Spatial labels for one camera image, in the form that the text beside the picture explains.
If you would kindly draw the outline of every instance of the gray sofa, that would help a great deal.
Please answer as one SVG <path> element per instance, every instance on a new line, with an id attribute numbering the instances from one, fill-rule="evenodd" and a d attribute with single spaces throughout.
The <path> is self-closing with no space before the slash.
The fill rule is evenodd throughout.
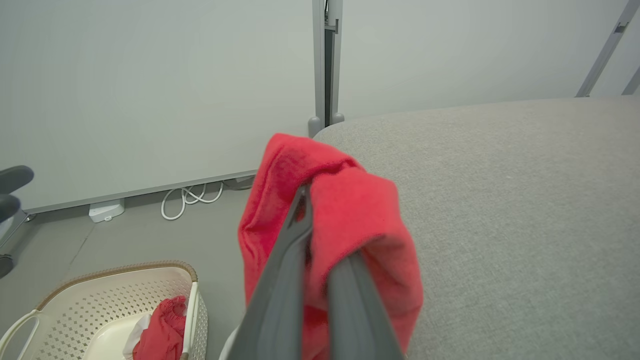
<path id="1" fill-rule="evenodd" d="M 640 359 L 640 97 L 347 120 L 393 180 L 424 306 L 410 359 Z"/>

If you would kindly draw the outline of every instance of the brown basket rim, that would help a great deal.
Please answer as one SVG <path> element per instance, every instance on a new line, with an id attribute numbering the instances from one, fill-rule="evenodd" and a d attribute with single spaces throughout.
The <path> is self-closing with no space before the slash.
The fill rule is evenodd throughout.
<path id="1" fill-rule="evenodd" d="M 79 284 L 81 282 L 99 279 L 101 277 L 107 277 L 116 274 L 123 274 L 127 272 L 134 272 L 138 270 L 148 270 L 154 268 L 181 268 L 189 273 L 191 276 L 192 282 L 198 282 L 198 275 L 196 274 L 196 270 L 193 267 L 184 261 L 176 261 L 176 260 L 163 260 L 163 261 L 151 261 L 149 263 L 139 263 L 127 266 L 120 266 L 118 268 L 111 268 L 103 271 L 92 272 L 90 274 L 82 275 L 79 277 L 75 277 L 69 281 L 64 282 L 62 285 L 58 286 L 55 290 L 50 292 L 43 301 L 41 301 L 36 310 L 42 311 L 42 309 L 47 305 L 51 299 L 53 299 L 56 295 L 63 292 L 64 290 L 70 288 L 73 285 Z"/>

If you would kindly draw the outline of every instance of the basket bottom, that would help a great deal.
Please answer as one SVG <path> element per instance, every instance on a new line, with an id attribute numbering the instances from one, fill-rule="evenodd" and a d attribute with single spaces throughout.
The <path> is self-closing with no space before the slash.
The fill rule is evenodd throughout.
<path id="1" fill-rule="evenodd" d="M 138 320 L 148 313 L 117 319 L 103 326 L 93 336 L 83 360 L 123 360 L 122 349 Z"/>

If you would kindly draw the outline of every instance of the black wheel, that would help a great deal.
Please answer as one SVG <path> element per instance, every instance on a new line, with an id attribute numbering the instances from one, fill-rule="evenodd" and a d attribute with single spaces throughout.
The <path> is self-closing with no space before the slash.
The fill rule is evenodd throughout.
<path id="1" fill-rule="evenodd" d="M 0 255 L 0 279 L 9 274 L 13 269 L 13 258 L 11 255 Z"/>

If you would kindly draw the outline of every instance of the red towel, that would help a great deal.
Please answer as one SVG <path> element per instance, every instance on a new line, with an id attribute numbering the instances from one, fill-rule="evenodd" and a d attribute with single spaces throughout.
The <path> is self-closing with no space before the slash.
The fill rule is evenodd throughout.
<path id="1" fill-rule="evenodd" d="M 296 190 L 309 180 L 314 230 L 312 260 L 305 269 L 303 360 L 329 358 L 326 280 L 334 264 L 358 249 L 406 352 L 422 307 L 422 282 L 396 186 L 309 138 L 277 134 L 267 145 L 238 229 L 246 303 Z"/>
<path id="2" fill-rule="evenodd" d="M 182 355 L 186 308 L 184 296 L 164 299 L 154 310 L 149 328 L 133 348 L 134 360 L 179 360 Z"/>

